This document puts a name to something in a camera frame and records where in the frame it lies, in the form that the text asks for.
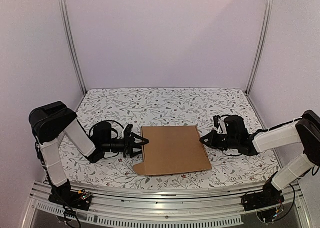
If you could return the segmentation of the brown cardboard paper box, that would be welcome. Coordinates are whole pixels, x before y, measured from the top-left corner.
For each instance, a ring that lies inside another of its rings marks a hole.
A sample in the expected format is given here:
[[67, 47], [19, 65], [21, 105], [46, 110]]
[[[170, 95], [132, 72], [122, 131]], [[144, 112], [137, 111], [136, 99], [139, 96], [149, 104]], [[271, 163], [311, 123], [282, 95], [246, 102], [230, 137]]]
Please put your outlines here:
[[212, 168], [195, 125], [143, 126], [141, 134], [149, 143], [143, 145], [143, 161], [133, 165], [139, 175], [172, 175]]

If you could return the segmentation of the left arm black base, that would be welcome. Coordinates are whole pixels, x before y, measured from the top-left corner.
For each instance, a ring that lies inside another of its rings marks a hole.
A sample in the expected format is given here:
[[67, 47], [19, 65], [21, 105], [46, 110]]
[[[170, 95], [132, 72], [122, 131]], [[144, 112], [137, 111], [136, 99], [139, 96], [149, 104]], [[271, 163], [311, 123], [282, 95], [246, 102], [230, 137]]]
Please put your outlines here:
[[50, 202], [69, 208], [89, 210], [93, 198], [92, 192], [85, 189], [72, 191], [69, 179], [61, 186], [54, 185], [51, 180], [49, 180], [49, 184], [51, 185], [51, 194], [48, 199]]

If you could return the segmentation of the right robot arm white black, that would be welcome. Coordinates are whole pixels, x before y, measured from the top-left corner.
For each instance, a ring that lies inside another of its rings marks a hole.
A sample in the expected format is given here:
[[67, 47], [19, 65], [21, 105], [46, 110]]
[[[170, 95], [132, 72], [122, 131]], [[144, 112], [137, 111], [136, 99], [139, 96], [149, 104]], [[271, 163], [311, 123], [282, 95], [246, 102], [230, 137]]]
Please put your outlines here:
[[269, 206], [282, 189], [320, 164], [320, 117], [312, 110], [253, 133], [248, 131], [243, 117], [239, 115], [217, 115], [213, 122], [213, 129], [200, 138], [200, 142], [209, 148], [221, 151], [235, 149], [239, 155], [255, 156], [278, 148], [301, 146], [301, 153], [273, 174], [263, 186], [263, 192], [258, 196], [262, 206]]

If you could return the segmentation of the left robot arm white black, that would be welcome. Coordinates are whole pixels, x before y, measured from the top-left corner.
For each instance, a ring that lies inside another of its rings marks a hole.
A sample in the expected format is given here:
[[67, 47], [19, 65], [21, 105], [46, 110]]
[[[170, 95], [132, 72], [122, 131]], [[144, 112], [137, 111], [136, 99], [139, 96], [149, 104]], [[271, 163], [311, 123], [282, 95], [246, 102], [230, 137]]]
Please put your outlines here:
[[133, 132], [132, 124], [121, 126], [122, 132], [119, 133], [112, 126], [114, 120], [100, 121], [86, 132], [78, 115], [61, 101], [34, 109], [28, 120], [38, 159], [51, 185], [58, 187], [54, 195], [63, 205], [70, 205], [75, 199], [73, 192], [64, 186], [68, 179], [59, 149], [63, 137], [67, 137], [90, 163], [104, 159], [107, 152], [133, 158], [149, 143], [147, 138]]

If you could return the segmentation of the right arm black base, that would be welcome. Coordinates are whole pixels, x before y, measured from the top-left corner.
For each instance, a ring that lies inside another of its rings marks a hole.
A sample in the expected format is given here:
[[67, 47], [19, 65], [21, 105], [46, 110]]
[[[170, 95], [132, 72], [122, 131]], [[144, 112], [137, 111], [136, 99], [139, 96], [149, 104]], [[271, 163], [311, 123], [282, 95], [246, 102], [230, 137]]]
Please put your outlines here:
[[267, 181], [260, 192], [249, 192], [242, 196], [241, 204], [245, 211], [277, 205], [285, 201], [282, 190], [277, 190], [271, 181]]

